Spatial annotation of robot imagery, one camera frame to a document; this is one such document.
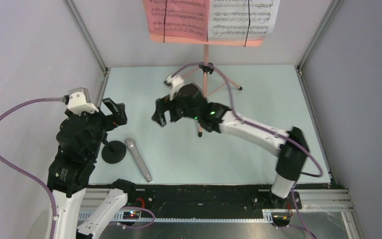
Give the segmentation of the white sheet music page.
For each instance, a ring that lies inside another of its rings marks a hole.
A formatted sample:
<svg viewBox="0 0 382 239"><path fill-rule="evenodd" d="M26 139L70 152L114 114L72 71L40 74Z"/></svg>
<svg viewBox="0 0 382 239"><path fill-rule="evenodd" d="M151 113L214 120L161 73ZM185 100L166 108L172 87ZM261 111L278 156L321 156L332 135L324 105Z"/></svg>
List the white sheet music page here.
<svg viewBox="0 0 382 239"><path fill-rule="evenodd" d="M252 41L271 35L280 0L211 0L209 41Z"/></svg>

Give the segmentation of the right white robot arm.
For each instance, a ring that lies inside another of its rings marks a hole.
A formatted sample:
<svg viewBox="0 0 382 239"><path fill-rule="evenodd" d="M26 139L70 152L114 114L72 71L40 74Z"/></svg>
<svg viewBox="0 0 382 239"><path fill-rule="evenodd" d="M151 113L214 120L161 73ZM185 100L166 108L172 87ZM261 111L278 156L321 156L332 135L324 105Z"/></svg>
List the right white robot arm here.
<svg viewBox="0 0 382 239"><path fill-rule="evenodd" d="M282 208L289 201L289 193L302 174L309 152L301 129L271 128L239 116L231 107L209 102L194 84L183 85L171 95L155 101L152 120L161 127L167 124L165 112L171 122L182 118L198 121L208 132L217 132L241 138L265 149L277 157L276 177L269 194L270 204Z"/></svg>

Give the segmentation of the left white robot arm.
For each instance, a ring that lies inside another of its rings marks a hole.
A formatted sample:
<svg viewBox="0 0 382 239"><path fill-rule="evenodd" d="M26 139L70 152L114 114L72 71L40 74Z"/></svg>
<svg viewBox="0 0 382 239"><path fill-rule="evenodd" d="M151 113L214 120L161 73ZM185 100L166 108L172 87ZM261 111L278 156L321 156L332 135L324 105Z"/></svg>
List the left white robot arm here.
<svg viewBox="0 0 382 239"><path fill-rule="evenodd" d="M110 146L107 133L127 123L125 105L106 98L111 111L105 115L87 100L70 99L56 136L58 152L49 167L47 186L56 202L54 239L96 239L122 207L137 202L136 185L117 179L107 197L88 221L77 225L80 207L89 179L95 169L100 146Z"/></svg>

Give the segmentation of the grey metal microphone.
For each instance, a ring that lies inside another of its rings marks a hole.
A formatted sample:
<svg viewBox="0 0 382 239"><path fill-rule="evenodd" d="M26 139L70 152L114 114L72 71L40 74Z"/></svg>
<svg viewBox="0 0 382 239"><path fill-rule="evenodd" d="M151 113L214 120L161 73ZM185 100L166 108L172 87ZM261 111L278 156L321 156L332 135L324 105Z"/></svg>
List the grey metal microphone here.
<svg viewBox="0 0 382 239"><path fill-rule="evenodd" d="M142 155L141 155L141 153L137 147L136 141L133 138L128 137L125 139L124 144L126 145L126 147L131 152L132 157L133 157L134 161L136 162L137 167L139 168L143 177L146 179L147 182L152 182L153 177L152 177L150 170L147 167L147 165L146 165L146 163L145 163L145 161L144 161L144 159L143 159L143 157L142 157Z"/></svg>

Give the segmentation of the pink paper sheet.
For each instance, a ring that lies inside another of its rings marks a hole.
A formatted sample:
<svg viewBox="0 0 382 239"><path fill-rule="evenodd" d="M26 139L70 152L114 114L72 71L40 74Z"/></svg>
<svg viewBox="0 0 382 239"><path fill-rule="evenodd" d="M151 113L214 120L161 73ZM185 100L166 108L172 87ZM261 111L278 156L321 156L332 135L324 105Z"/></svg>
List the pink paper sheet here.
<svg viewBox="0 0 382 239"><path fill-rule="evenodd" d="M162 37L208 41L208 0L144 0L148 30Z"/></svg>

